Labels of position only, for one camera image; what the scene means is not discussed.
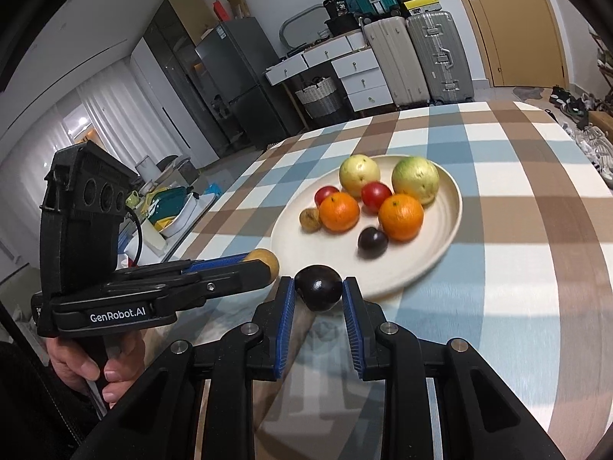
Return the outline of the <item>person's left hand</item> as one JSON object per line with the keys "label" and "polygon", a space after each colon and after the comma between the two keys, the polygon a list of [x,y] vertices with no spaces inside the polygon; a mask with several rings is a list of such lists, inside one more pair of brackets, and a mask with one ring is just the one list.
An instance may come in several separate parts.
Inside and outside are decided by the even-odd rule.
{"label": "person's left hand", "polygon": [[120,355],[110,358],[102,370],[74,341],[55,337],[46,338],[45,343],[55,374],[74,391],[84,393],[86,381],[98,380],[104,374],[108,384],[102,390],[102,397],[110,407],[120,401],[146,366],[146,344],[140,331],[123,335]]}

